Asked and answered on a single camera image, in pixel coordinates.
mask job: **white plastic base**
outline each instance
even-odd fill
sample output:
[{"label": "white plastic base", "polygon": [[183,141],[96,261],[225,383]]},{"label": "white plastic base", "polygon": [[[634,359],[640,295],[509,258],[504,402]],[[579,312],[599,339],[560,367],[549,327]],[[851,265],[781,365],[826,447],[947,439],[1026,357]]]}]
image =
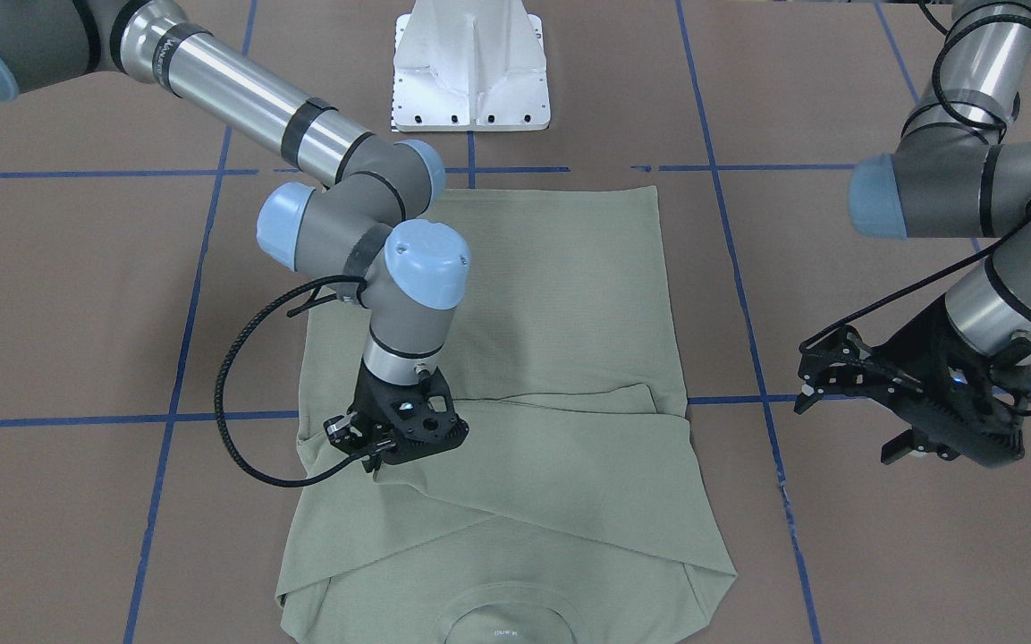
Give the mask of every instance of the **white plastic base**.
[{"label": "white plastic base", "polygon": [[398,132],[543,130],[542,21],[521,0],[417,0],[396,21]]}]

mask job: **white mounting plate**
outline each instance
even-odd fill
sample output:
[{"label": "white mounting plate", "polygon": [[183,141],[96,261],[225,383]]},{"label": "white mounting plate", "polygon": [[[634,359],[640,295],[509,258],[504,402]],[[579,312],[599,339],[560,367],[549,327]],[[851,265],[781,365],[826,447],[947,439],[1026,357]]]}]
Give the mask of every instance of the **white mounting plate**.
[{"label": "white mounting plate", "polygon": [[[530,18],[531,29],[542,49],[542,21],[530,13],[526,15]],[[405,13],[396,20],[397,52],[411,16],[412,13]],[[479,58],[490,54],[502,60],[504,45],[506,42],[475,40],[474,47],[461,54],[461,60],[466,58],[470,65],[466,73],[473,76],[467,84],[478,87],[474,97],[468,87],[453,87],[441,80],[430,66],[426,69],[397,66],[393,76],[393,132],[512,132],[546,128],[551,123],[546,66],[507,69],[502,70],[498,78],[479,78],[479,70],[486,66],[478,62]]]}]

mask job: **green cloth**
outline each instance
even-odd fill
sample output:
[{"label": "green cloth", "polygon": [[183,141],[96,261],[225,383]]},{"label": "green cloth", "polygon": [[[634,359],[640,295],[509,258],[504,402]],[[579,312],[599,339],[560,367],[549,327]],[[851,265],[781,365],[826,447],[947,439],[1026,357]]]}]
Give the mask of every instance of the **green cloth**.
[{"label": "green cloth", "polygon": [[[277,587],[298,641],[663,643],[735,573],[684,419],[654,188],[450,191],[473,265],[441,369],[461,448],[301,494]],[[298,450],[335,464],[367,311],[312,310]]]}]

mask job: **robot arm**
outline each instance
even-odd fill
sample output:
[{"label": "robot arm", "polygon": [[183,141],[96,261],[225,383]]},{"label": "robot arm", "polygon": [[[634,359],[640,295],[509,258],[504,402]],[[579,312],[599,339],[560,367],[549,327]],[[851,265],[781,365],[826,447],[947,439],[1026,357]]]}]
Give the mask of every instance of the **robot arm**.
[{"label": "robot arm", "polygon": [[1001,143],[1031,28],[988,22],[1031,21],[1031,1],[972,0],[954,15],[939,86],[908,115],[895,154],[855,168],[850,211],[867,235],[1004,238],[890,341],[872,347],[841,326],[802,346],[798,371],[798,413],[825,396],[866,397],[912,426],[885,444],[884,464],[929,451],[1010,464],[1031,415],[1031,143]]},{"label": "robot arm", "polygon": [[372,311],[353,406],[327,423],[332,445],[348,455],[383,445],[369,470],[458,447],[467,425],[438,362],[470,252],[454,229],[414,219],[444,188],[433,147],[377,138],[172,0],[0,0],[0,101],[98,70],[156,82],[331,187],[278,188],[258,242],[295,272],[351,278],[336,295]]}]

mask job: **white bracket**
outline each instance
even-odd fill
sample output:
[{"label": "white bracket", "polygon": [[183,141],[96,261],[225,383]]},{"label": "white bracket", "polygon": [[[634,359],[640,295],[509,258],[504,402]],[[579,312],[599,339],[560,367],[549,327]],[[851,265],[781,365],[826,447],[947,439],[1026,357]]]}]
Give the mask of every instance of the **white bracket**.
[{"label": "white bracket", "polygon": [[415,0],[396,21],[398,132],[543,130],[542,21],[523,0]]}]

